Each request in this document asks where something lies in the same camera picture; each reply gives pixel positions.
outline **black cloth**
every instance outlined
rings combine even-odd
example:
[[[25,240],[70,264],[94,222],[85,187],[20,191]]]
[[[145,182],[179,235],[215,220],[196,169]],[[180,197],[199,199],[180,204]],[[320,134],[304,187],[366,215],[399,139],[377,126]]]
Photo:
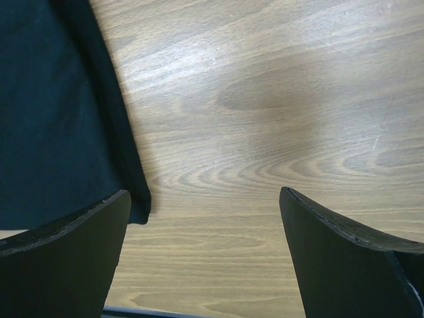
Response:
[[[30,229],[120,189],[150,192],[88,0],[0,1],[0,229]]]

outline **wooden table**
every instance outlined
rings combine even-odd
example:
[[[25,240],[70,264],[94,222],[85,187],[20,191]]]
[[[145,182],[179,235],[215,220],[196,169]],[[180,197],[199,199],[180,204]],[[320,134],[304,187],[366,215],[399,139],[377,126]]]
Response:
[[[109,305],[304,317],[282,186],[424,241],[424,2],[92,3],[154,204]]]

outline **black towel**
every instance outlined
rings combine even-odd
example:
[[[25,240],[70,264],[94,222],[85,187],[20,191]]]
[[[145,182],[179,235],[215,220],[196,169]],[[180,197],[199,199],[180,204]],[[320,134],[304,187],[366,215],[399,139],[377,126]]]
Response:
[[[88,0],[0,1],[0,229],[30,229],[150,192],[115,71]]]

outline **wooden surface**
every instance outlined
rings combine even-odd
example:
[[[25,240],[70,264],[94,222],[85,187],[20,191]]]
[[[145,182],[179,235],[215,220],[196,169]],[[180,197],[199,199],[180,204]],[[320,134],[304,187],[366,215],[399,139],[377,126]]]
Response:
[[[154,200],[109,305],[304,317],[281,186],[424,241],[424,2],[92,3]]]

